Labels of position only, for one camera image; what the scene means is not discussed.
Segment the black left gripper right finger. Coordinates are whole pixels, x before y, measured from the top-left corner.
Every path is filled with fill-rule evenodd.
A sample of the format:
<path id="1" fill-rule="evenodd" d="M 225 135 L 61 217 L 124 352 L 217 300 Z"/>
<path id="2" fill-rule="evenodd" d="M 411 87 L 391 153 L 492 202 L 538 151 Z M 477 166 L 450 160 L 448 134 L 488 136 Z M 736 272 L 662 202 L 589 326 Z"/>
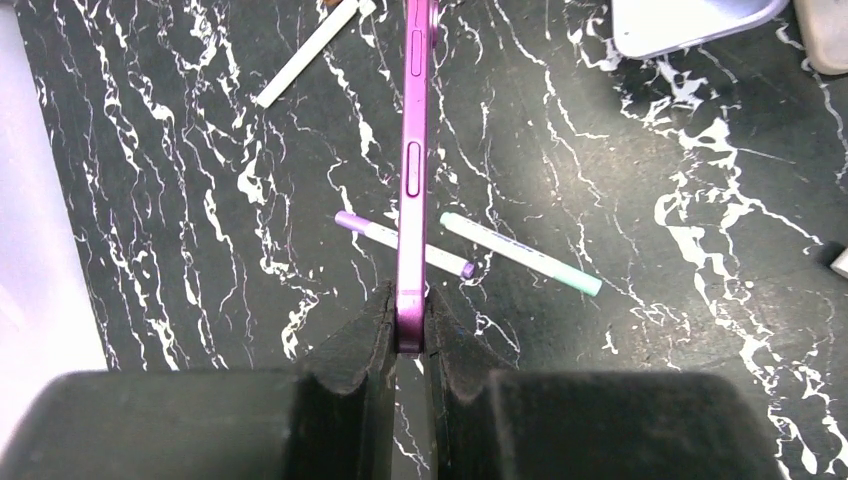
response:
<path id="1" fill-rule="evenodd" d="M 778 479 L 754 412 L 700 372 L 518 370 L 432 290 L 424 320 L 438 479 Z"/>

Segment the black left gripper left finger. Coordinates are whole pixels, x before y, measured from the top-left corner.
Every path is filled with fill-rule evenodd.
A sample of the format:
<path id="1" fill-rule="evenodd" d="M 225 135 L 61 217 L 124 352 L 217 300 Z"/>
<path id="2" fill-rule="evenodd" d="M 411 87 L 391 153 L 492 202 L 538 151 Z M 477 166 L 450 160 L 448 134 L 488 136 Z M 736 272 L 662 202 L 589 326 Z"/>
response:
<path id="1" fill-rule="evenodd" d="M 387 479 L 394 289 L 295 363 L 255 370 L 79 372 L 36 398 L 5 479 Z"/>

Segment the purple phone without case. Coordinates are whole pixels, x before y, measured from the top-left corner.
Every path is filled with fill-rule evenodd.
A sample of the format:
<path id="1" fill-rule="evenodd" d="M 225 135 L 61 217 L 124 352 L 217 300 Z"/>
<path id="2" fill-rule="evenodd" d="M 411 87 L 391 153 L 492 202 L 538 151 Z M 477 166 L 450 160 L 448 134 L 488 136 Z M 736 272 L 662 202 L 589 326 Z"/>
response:
<path id="1" fill-rule="evenodd" d="M 401 354 L 419 353 L 424 346 L 429 57 L 437 17 L 435 1 L 407 3 L 395 294 Z"/>

